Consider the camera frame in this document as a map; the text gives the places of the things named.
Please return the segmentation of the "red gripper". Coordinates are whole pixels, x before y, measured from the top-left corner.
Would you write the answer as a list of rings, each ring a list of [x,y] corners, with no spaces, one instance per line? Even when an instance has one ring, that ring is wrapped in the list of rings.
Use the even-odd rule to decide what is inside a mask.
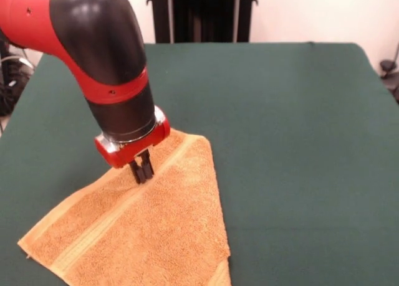
[[[135,181],[143,184],[146,179],[152,179],[154,170],[150,160],[151,146],[156,146],[170,135],[170,124],[163,111],[155,106],[155,127],[147,135],[127,143],[117,143],[109,140],[103,133],[94,138],[95,147],[105,161],[113,168],[130,165]],[[134,160],[140,154],[141,166]]]

